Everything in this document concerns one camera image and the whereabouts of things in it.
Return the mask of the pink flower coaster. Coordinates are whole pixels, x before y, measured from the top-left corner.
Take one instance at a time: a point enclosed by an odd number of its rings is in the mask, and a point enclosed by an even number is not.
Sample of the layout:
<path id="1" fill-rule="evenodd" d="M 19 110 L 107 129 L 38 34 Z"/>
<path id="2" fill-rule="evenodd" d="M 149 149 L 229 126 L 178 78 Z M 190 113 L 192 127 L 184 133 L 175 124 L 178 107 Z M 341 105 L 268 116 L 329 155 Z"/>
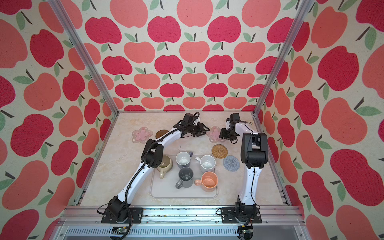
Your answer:
<path id="1" fill-rule="evenodd" d="M 210 128 L 210 131 L 207 133 L 211 143 L 224 143 L 226 140 L 220 138 L 221 129 L 217 126 Z"/>
<path id="2" fill-rule="evenodd" d="M 132 132 L 132 142 L 134 144 L 145 144 L 152 136 L 153 132 L 151 130 L 149 130 L 147 127 L 141 127 L 138 130 L 134 130 Z"/>

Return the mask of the tan rattan round coaster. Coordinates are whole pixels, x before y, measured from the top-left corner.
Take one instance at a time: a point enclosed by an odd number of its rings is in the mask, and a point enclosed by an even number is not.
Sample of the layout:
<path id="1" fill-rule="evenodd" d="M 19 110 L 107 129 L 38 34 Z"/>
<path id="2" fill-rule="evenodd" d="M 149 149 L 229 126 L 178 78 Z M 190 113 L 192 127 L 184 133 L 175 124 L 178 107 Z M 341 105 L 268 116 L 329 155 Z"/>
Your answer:
<path id="1" fill-rule="evenodd" d="M 212 155 L 217 159 L 224 159 L 228 156 L 228 149 L 222 144 L 214 145 L 212 147 Z"/>

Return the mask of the grey woven round coaster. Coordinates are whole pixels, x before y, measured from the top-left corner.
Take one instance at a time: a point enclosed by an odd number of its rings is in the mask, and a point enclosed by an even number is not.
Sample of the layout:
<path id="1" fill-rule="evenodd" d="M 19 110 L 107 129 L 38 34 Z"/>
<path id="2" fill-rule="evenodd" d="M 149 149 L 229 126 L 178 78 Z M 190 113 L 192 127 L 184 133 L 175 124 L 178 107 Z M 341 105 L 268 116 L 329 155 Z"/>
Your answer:
<path id="1" fill-rule="evenodd" d="M 229 172 L 236 172 L 240 168 L 240 162 L 234 156 L 226 156 L 223 159 L 223 166 Z"/>

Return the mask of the brown wooden round coaster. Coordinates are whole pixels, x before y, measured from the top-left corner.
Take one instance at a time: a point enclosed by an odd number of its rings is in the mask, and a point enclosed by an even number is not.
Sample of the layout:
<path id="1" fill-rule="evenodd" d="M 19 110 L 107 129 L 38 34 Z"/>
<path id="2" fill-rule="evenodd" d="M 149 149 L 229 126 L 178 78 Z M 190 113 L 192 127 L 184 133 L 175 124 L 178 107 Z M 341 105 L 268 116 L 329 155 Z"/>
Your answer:
<path id="1" fill-rule="evenodd" d="M 156 137 L 156 139 L 161 138 L 162 136 L 164 136 L 164 135 L 167 134 L 168 132 L 169 132 L 168 130 L 159 130 L 159 131 L 156 133 L 155 137 Z"/>

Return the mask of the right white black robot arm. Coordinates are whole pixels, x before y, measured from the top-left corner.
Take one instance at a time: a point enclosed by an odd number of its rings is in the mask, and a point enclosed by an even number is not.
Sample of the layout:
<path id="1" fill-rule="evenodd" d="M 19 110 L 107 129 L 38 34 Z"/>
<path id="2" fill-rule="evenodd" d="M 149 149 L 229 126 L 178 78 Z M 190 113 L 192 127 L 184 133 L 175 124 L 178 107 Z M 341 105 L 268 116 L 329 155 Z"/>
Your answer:
<path id="1" fill-rule="evenodd" d="M 260 217 L 260 207 L 256 203 L 259 176 L 268 163 L 267 135 L 259 133 L 247 125 L 246 121 L 226 120 L 220 138 L 234 141 L 240 137 L 241 161 L 245 167 L 243 188 L 235 203 L 235 218 L 240 223 Z"/>

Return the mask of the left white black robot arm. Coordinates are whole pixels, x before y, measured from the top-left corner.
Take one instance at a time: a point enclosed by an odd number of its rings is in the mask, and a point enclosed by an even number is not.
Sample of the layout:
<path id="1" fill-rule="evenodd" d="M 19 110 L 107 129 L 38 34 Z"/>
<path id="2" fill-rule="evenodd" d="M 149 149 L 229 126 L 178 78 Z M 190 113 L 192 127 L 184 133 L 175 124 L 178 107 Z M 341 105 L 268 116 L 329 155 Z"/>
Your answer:
<path id="1" fill-rule="evenodd" d="M 195 122 L 191 124 L 179 121 L 162 137 L 155 140 L 149 139 L 145 145 L 141 156 L 141 163 L 137 171 L 126 186 L 109 201 L 103 216 L 112 216 L 112 219 L 116 220 L 117 223 L 132 220 L 133 216 L 129 206 L 146 177 L 152 170 L 160 166 L 163 159 L 164 148 L 174 141 L 181 139 L 184 135 L 188 137 L 200 137 L 206 135 L 209 130 L 210 129 L 203 123 Z"/>

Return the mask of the lavender ceramic mug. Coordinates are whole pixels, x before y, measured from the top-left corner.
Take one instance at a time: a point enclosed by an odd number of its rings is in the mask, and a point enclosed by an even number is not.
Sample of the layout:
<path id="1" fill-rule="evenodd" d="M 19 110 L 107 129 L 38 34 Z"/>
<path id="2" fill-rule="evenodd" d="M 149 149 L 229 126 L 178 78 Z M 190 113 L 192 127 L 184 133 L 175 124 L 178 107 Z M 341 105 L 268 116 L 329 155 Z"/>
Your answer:
<path id="1" fill-rule="evenodd" d="M 193 152 L 180 152 L 176 156 L 176 163 L 180 169 L 189 167 L 191 164 L 191 157 Z"/>

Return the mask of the white ceramic mug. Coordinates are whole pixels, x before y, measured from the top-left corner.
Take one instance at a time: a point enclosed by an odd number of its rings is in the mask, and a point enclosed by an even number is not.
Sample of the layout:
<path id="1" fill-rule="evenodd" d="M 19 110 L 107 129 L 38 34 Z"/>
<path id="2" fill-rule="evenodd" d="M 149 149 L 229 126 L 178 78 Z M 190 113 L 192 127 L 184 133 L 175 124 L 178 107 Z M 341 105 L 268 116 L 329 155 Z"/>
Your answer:
<path id="1" fill-rule="evenodd" d="M 204 155 L 201 158 L 195 157 L 195 161 L 200 165 L 200 170 L 203 173 L 213 172 L 216 167 L 216 159 L 211 155 Z"/>

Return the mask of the cream ceramic mug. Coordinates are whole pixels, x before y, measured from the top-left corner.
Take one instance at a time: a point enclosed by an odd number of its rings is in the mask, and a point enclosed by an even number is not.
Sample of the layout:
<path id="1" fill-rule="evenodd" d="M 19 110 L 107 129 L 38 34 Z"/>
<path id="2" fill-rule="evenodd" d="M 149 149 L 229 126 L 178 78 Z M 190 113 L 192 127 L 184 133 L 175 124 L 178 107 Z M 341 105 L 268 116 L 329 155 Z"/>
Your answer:
<path id="1" fill-rule="evenodd" d="M 160 179 L 165 177 L 165 174 L 171 171 L 173 168 L 173 160 L 167 155 L 163 155 L 161 164 L 156 168 L 160 173 Z"/>

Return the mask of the dark grey ceramic mug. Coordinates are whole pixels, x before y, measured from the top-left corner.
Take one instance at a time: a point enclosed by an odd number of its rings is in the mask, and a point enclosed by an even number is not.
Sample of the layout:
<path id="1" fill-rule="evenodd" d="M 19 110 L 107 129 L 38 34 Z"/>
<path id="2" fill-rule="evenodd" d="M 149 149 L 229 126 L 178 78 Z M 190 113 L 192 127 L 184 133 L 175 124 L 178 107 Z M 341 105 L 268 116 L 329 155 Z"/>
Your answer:
<path id="1" fill-rule="evenodd" d="M 175 187 L 176 189 L 180 188 L 190 188 L 194 183 L 194 172 L 189 167 L 184 167 L 180 169 L 179 173 L 179 180 L 177 181 Z"/>

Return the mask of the salmon pink ceramic mug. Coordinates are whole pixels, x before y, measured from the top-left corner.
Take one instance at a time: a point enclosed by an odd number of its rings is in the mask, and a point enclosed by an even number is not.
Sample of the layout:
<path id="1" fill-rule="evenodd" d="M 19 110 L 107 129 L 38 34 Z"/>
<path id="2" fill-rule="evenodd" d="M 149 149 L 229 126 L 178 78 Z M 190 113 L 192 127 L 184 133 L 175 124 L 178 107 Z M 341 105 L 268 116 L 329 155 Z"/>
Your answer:
<path id="1" fill-rule="evenodd" d="M 201 186 L 206 192 L 213 192 L 218 182 L 218 176 L 214 172 L 205 172 L 200 179 L 195 180 L 195 186 Z"/>

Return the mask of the beige rectangular tray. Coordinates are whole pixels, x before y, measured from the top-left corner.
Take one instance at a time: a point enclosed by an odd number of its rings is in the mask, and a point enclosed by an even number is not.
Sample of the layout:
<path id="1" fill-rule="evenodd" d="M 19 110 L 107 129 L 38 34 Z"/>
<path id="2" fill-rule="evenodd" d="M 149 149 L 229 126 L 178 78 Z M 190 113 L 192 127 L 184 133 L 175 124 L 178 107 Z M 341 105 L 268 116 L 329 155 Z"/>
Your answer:
<path id="1" fill-rule="evenodd" d="M 167 154 L 173 161 L 173 168 L 165 173 L 163 179 L 160 178 L 160 171 L 154 170 L 152 176 L 150 194 L 157 199 L 213 199 L 218 195 L 219 186 L 212 192 L 206 192 L 203 187 L 193 185 L 189 188 L 176 188 L 176 183 L 180 179 L 180 168 L 177 166 L 176 154 Z"/>

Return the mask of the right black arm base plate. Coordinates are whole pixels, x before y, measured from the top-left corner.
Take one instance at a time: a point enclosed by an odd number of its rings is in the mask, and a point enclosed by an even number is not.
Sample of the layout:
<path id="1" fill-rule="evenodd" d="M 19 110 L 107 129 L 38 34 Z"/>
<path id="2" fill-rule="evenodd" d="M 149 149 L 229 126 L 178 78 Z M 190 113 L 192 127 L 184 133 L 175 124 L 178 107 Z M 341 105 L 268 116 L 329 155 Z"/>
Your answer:
<path id="1" fill-rule="evenodd" d="M 261 224 L 262 217 L 260 209 L 256 206 L 245 206 L 245 208 L 220 208 L 216 215 L 221 217 L 223 224 Z"/>

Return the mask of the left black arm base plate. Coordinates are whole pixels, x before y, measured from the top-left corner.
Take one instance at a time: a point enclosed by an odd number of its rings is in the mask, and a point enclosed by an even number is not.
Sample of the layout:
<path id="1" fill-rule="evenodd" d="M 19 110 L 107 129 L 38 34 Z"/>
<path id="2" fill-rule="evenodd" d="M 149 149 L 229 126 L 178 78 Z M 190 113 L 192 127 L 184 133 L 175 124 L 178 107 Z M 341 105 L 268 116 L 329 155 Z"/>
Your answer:
<path id="1" fill-rule="evenodd" d="M 140 224 L 143 217 L 143 208 L 123 207 L 120 210 L 110 210 L 106 208 L 101 223 L 103 224 Z"/>

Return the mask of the left aluminium frame post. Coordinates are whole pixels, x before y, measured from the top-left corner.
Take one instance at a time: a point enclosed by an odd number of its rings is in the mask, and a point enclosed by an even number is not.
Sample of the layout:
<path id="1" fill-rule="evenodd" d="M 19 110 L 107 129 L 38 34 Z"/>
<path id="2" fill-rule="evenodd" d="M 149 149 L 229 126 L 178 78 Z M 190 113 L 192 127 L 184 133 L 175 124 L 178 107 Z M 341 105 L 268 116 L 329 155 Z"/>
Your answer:
<path id="1" fill-rule="evenodd" d="M 48 1 L 114 116 L 119 110 L 61 1 Z"/>

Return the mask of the aluminium frame post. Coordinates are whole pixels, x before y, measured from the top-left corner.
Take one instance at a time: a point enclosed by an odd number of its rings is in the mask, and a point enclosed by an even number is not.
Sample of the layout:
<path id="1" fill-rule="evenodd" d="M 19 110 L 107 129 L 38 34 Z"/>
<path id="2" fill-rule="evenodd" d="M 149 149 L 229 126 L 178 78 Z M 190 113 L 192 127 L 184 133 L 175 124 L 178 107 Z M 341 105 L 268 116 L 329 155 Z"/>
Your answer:
<path id="1" fill-rule="evenodd" d="M 257 117 L 259 114 L 259 111 L 262 108 L 262 105 L 265 103 L 266 97 L 271 89 L 271 86 L 273 82 L 275 81 L 277 74 L 279 73 L 286 56 L 289 54 L 289 51 L 293 49 L 292 45 L 294 40 L 296 39 L 299 30 L 301 29 L 302 24 L 304 23 L 304 20 L 306 19 L 310 8 L 315 3 L 314 0 L 311 1 L 301 1 L 301 5 L 298 9 L 298 12 L 296 14 L 296 17 L 294 18 L 294 21 L 291 25 L 291 28 L 288 32 L 288 35 L 286 37 L 285 42 L 283 43 L 281 50 L 279 51 L 279 55 L 277 57 L 277 60 L 275 61 L 275 64 L 272 68 L 271 73 L 269 74 L 265 87 L 261 93 L 261 96 L 258 98 L 257 105 L 255 107 L 255 110 L 253 111 L 253 116 Z"/>
<path id="2" fill-rule="evenodd" d="M 61 1 L 48 1 L 114 116 L 119 110 Z"/>

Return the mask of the right aluminium frame post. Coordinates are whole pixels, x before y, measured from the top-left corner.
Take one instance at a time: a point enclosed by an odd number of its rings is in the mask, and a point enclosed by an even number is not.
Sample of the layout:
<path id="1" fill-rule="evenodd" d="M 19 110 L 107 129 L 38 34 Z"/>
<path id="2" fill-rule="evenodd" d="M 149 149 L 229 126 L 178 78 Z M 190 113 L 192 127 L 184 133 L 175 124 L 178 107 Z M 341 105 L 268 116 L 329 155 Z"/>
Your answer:
<path id="1" fill-rule="evenodd" d="M 272 68 L 271 73 L 269 74 L 265 87 L 261 93 L 261 96 L 258 98 L 257 105 L 255 107 L 255 110 L 253 111 L 253 116 L 257 117 L 259 114 L 259 111 L 262 108 L 262 105 L 265 103 L 266 97 L 271 89 L 271 86 L 273 82 L 275 81 L 277 74 L 279 73 L 286 56 L 289 54 L 289 51 L 293 49 L 292 45 L 294 40 L 296 39 L 299 30 L 301 29 L 302 24 L 304 23 L 304 20 L 306 19 L 310 8 L 315 3 L 314 0 L 311 1 L 301 1 L 301 5 L 298 9 L 298 12 L 296 14 L 296 17 L 294 18 L 294 21 L 291 25 L 291 28 L 288 32 L 288 35 L 286 37 L 285 42 L 283 43 L 281 50 L 279 51 L 279 55 L 277 57 L 277 60 L 275 61 L 275 64 Z"/>

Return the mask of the front aluminium frame rail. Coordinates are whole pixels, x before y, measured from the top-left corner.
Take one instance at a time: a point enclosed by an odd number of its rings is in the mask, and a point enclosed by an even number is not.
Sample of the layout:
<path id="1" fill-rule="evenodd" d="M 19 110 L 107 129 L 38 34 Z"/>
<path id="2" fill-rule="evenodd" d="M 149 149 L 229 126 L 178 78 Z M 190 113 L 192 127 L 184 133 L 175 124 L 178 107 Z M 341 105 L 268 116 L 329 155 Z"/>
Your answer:
<path id="1" fill-rule="evenodd" d="M 92 206 L 68 207 L 50 240 L 309 240 L 302 214 L 293 206 L 262 206 L 261 223 L 224 223 L 220 206 L 142 206 L 141 220 L 102 223 Z"/>

